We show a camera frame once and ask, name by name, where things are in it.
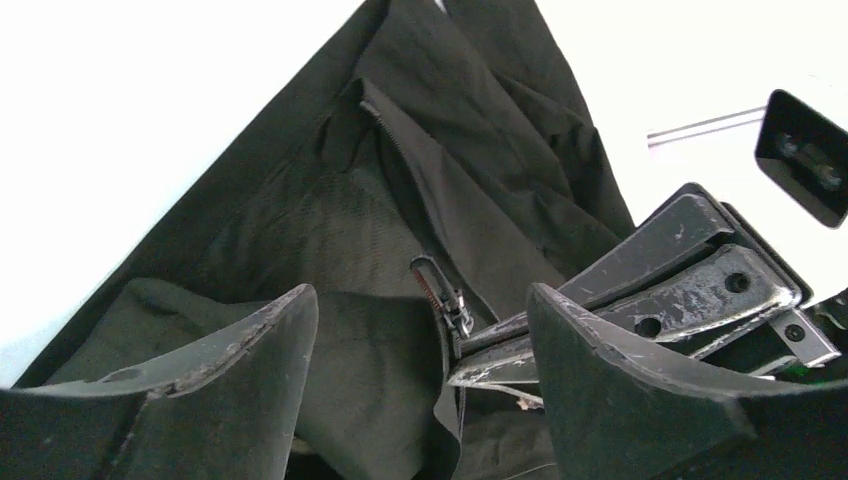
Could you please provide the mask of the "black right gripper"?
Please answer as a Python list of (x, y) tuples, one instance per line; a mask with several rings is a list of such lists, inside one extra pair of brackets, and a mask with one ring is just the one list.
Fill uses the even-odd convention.
[[(809, 285), (730, 204), (689, 183), (559, 293), (631, 333), (695, 360), (785, 381), (847, 377), (844, 294), (805, 307)], [(452, 386), (538, 380), (528, 316), (479, 335)]]

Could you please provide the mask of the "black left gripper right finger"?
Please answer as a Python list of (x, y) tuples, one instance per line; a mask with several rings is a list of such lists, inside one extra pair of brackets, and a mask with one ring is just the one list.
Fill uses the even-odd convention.
[(564, 479), (843, 479), (847, 385), (693, 360), (536, 283), (532, 349)]

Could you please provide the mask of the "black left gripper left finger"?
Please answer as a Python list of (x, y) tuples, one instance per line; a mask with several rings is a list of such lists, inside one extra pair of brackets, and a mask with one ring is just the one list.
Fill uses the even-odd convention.
[(301, 285), (95, 381), (23, 392), (27, 479), (281, 479), (318, 326)]

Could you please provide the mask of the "metal zipper slider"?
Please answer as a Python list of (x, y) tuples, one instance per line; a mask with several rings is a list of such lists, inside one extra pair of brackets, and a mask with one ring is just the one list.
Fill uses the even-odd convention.
[(437, 314), (460, 339), (468, 339), (474, 327), (474, 318), (462, 290), (453, 286), (440, 265), (429, 255), (413, 258), (410, 269)]

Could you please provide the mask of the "black jacket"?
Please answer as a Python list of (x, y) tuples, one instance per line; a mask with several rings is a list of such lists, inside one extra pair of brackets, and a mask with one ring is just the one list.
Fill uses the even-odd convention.
[(632, 233), (572, 69), (533, 1), (367, 1), (1, 396), (98, 381), (301, 285), (318, 326), (281, 479), (555, 479), (544, 415), (448, 384), (458, 343), (429, 255), (476, 329)]

